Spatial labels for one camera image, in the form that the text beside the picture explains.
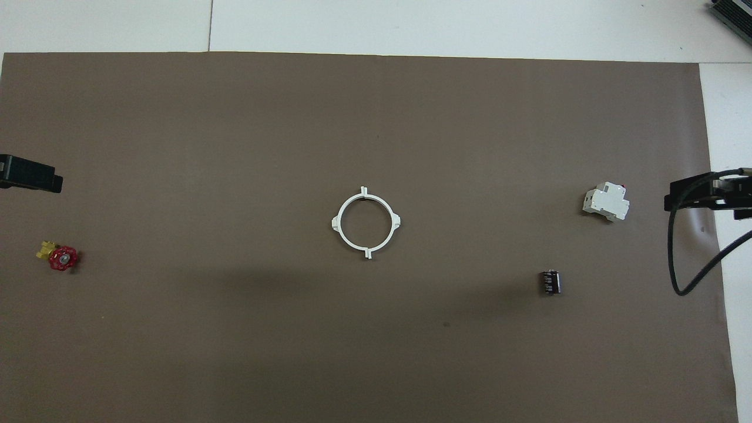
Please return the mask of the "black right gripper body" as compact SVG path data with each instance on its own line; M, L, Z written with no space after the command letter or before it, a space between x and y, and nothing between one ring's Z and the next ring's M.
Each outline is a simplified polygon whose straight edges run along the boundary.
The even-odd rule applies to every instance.
M713 211L731 210L733 219L752 219L752 169L710 172Z

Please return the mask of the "white half-ring pipe clamp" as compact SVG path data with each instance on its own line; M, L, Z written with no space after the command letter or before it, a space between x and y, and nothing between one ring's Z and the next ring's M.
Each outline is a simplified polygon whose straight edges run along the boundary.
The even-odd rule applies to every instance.
M366 260L371 260L372 254L368 247L362 247L358 246L357 244L352 243L352 241L349 241L349 238L345 235L344 229L342 228L342 219L344 218L344 213L346 212L346 209L350 206L351 203L354 203L357 200L368 200L368 188L366 186L360 187L360 192L350 196L349 198L344 201L344 203L341 204L340 208L338 209L338 213L331 219L331 228L335 230L336 233L341 237L342 241L351 249L354 249L355 251L360 251L364 254L364 257Z
M377 196L377 195L371 194L369 192L369 190L368 190L368 187L362 186L361 187L361 193L363 195L363 198L362 198L363 200L368 200L368 201L372 201L372 202L376 202L376 203L380 204L384 208L384 210L389 214L389 216L390 216L390 222L391 222L390 232L387 234L387 236L385 237L384 241L382 241L380 244L377 244L374 247L366 247L365 248L365 250L364 250L364 257L365 257L366 260L371 260L372 259L372 255L374 254L374 252L383 249L383 247L385 247L391 241L391 239L393 238L393 235L394 235L395 231L402 224L402 219L401 219L401 217L398 214L396 214L393 211L393 209L389 205L389 203L387 203L383 198L381 198L381 196Z

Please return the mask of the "red handwheel yellow valve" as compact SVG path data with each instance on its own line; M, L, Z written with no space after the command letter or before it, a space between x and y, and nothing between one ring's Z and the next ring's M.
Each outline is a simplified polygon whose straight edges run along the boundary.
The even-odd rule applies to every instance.
M43 241L35 256L45 260L49 268L57 271L65 271L76 266L79 254L76 249L53 241Z

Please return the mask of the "white circuit breaker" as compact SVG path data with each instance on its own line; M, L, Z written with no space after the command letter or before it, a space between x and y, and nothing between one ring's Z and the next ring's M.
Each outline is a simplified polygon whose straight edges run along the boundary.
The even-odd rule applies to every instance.
M623 185L602 182L585 194L581 209L616 222L626 219L629 207L630 201L626 200L626 188Z

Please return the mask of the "grey ribbed device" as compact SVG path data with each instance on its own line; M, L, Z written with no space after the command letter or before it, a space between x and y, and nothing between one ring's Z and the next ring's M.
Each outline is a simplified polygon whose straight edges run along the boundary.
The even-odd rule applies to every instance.
M711 0L710 11L727 26L752 33L752 0Z

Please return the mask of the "brown paper table mat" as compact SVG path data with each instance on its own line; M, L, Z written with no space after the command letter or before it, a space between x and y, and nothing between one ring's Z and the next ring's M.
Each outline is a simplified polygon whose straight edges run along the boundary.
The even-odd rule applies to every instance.
M0 423L738 420L721 273L666 266L698 65L15 53L0 153L64 177L0 189ZM371 260L361 186L402 219Z

